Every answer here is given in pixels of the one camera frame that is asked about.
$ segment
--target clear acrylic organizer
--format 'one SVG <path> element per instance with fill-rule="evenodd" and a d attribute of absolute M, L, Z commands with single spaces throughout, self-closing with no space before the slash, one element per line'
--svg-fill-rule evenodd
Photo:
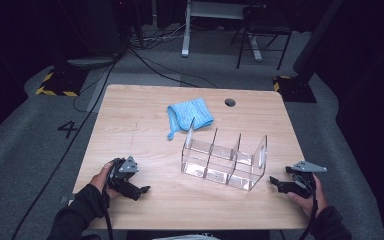
<path fill-rule="evenodd" d="M 193 138 L 194 120 L 182 150 L 183 173 L 205 178 L 231 187 L 251 191 L 264 176 L 267 161 L 267 136 L 264 136 L 254 154 L 239 151 L 241 134 L 233 148 L 214 145 Z"/>

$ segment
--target black stand base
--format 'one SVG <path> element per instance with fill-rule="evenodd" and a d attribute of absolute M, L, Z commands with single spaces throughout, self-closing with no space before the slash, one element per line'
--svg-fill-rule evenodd
<path fill-rule="evenodd" d="M 274 90 L 282 95 L 284 102 L 317 103 L 308 83 L 293 77 L 277 76 L 273 78 Z"/>
<path fill-rule="evenodd" d="M 36 94 L 57 96 L 80 96 L 80 91 L 89 70 L 68 68 L 61 71 L 52 68 L 46 75 Z"/>

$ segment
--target black sleeve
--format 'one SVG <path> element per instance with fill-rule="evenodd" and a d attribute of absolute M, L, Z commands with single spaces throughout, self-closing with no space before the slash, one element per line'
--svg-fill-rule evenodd
<path fill-rule="evenodd" d="M 335 207 L 327 207 L 320 212 L 310 228 L 316 240 L 352 239 L 350 231 L 342 224 L 342 216 Z"/>
<path fill-rule="evenodd" d="M 70 206 L 62 208 L 55 216 L 48 240 L 79 240 L 82 232 L 96 217 L 104 216 L 101 193 L 95 186 L 88 184 L 76 194 Z"/>

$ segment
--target blue towel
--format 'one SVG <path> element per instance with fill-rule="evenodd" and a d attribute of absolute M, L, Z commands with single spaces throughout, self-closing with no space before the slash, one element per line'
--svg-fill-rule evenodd
<path fill-rule="evenodd" d="M 202 98 L 170 105 L 167 108 L 167 113 L 171 130 L 167 136 L 169 140 L 173 139 L 175 132 L 189 130 L 194 118 L 194 129 L 208 126 L 214 121 Z"/>

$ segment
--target person's right arm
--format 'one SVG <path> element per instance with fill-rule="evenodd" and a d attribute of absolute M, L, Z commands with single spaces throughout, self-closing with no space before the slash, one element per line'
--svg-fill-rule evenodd
<path fill-rule="evenodd" d="M 316 240 L 352 239 L 350 231 L 342 223 L 342 216 L 335 207 L 328 206 L 320 180 L 315 175 L 314 180 L 316 181 L 317 188 L 316 198 L 318 209 L 316 212 L 316 219 L 310 227 L 310 233 Z M 313 207 L 312 197 L 305 199 L 292 192 L 287 193 L 287 195 L 302 208 L 308 217 L 311 216 L 311 209 Z"/>

